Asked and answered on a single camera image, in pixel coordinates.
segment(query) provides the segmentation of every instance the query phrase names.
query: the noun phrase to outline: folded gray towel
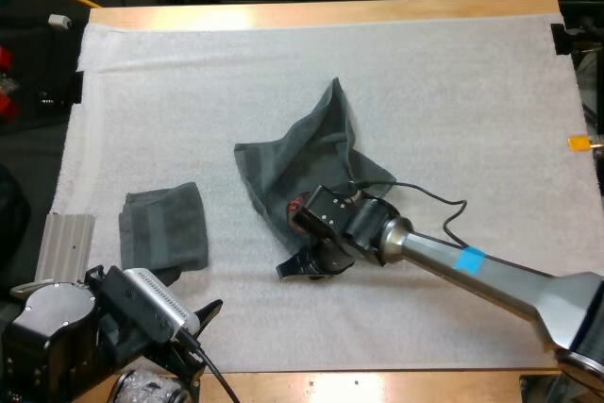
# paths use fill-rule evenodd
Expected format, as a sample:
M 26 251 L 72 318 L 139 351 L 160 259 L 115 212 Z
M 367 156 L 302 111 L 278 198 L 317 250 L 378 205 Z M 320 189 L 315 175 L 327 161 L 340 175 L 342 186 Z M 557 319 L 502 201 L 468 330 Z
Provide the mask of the folded gray towel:
M 274 142 L 237 143 L 235 160 L 252 204 L 291 253 L 307 240 L 287 224 L 287 205 L 319 184 L 350 180 L 394 181 L 394 177 L 353 149 L 355 134 L 348 103 L 335 78 L 319 103 Z M 383 196 L 388 187 L 374 187 Z
M 122 268 L 182 271 L 208 266 L 208 235 L 195 183 L 129 193 L 120 213 Z

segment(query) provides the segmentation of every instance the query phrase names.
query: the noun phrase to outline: gray towel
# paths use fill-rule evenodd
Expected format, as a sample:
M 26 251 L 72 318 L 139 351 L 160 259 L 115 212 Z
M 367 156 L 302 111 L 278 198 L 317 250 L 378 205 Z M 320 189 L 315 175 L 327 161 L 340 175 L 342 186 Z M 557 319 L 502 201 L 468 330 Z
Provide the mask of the gray towel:
M 129 193 L 120 213 L 122 268 L 182 271 L 208 266 L 208 235 L 195 183 Z
M 252 204 L 291 253 L 307 239 L 287 224 L 287 205 L 319 184 L 350 180 L 394 181 L 394 177 L 355 151 L 355 134 L 340 81 L 331 81 L 316 107 L 274 142 L 237 143 L 235 160 Z M 383 196 L 388 187 L 373 188 Z

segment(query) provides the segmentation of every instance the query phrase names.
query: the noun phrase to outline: white connector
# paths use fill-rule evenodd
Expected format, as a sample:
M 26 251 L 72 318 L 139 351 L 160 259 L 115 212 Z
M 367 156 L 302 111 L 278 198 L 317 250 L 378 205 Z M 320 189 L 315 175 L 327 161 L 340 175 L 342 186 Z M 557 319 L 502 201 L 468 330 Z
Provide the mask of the white connector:
M 72 20 L 62 14 L 51 14 L 48 16 L 48 24 L 59 30 L 69 30 L 72 27 Z

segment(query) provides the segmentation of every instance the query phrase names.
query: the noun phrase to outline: blue tape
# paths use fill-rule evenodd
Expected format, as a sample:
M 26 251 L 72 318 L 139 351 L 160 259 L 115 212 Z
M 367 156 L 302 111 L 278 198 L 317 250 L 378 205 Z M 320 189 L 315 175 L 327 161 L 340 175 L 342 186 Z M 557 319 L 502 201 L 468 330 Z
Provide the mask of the blue tape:
M 461 269 L 472 276 L 478 274 L 486 254 L 475 247 L 467 246 L 461 250 L 453 269 Z

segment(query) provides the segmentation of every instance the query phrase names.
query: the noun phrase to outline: wooden table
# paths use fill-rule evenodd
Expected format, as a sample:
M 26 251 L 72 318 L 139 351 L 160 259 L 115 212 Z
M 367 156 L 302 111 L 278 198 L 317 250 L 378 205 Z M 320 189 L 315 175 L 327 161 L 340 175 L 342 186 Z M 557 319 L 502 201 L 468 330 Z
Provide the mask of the wooden table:
M 558 0 L 388 0 L 308 4 L 102 8 L 91 23 L 148 30 L 245 30 L 375 21 L 559 13 Z M 220 358 L 215 358 L 220 366 Z M 242 402 L 520 402 L 519 377 L 551 370 L 235 373 L 226 379 Z M 77 401 L 105 401 L 115 378 Z M 202 379 L 202 401 L 228 402 L 216 379 Z

